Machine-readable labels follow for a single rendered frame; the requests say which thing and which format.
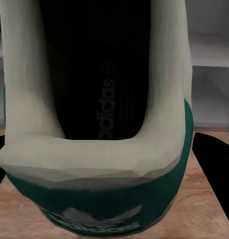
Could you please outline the gym shoe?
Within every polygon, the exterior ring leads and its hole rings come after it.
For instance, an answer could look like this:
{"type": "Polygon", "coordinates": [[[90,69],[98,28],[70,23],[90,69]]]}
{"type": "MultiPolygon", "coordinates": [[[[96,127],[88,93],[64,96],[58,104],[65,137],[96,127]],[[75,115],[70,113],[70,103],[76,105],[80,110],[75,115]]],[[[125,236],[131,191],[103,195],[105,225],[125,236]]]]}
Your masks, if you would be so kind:
{"type": "Polygon", "coordinates": [[[0,24],[11,183],[82,237],[156,225],[194,131],[185,0],[0,0],[0,24]]]}

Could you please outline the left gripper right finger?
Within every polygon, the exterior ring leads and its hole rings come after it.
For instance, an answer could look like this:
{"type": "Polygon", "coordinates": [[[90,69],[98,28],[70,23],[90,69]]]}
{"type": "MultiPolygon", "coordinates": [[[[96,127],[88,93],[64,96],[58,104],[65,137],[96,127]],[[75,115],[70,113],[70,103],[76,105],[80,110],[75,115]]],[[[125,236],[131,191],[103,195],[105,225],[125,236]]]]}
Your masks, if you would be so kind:
{"type": "Polygon", "coordinates": [[[196,132],[192,151],[229,220],[229,145],[196,132]]]}

